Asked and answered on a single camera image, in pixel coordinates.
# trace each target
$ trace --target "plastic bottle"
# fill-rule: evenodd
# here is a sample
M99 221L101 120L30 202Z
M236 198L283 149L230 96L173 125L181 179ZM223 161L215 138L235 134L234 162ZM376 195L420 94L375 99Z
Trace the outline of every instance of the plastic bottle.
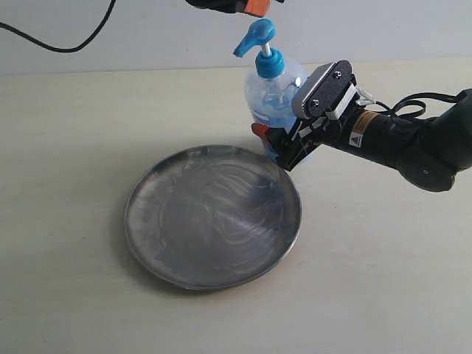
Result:
M289 132L296 120L291 101L307 80L307 73L296 60L284 58L279 50L270 47L269 41L275 34L271 20L255 21L234 55L241 58L254 46L261 46L256 66L246 78L246 101L255 122ZM263 145L267 155L275 160L277 155L270 145L264 141Z

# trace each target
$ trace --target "white wall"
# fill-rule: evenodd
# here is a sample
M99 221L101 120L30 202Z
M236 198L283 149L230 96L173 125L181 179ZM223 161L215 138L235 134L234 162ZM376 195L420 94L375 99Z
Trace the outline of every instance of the white wall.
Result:
M74 46L108 0L1 0L0 21L49 44ZM287 0L268 14L274 45L303 63L472 56L471 0ZM254 19L197 10L184 0L118 0L102 34L61 55L0 30L0 74L242 66L232 50Z

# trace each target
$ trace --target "orange part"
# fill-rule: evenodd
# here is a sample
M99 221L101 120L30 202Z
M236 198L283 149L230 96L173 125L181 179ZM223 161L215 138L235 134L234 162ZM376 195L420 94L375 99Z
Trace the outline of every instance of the orange part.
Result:
M265 140L267 143L271 143L266 136L266 133L270 127L260 123L252 123L251 129L254 134L256 134L261 139Z
M244 13L264 17L271 6L271 0L248 0Z

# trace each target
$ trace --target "warning label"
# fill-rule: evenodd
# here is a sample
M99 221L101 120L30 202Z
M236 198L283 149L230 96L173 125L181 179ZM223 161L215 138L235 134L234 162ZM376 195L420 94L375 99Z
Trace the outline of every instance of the warning label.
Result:
M365 111L361 114L353 126L353 130L349 136L349 145L360 148L362 146L362 139L364 138L364 133L369 126L370 122L376 118L378 113Z

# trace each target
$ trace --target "pump nozzle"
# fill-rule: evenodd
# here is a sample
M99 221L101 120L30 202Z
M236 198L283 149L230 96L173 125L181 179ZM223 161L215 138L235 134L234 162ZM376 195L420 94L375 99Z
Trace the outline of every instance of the pump nozzle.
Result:
M268 42L275 37L275 32L275 26L271 20L261 18L255 21L233 54L242 58L252 47L261 46L263 54L270 57L271 47Z

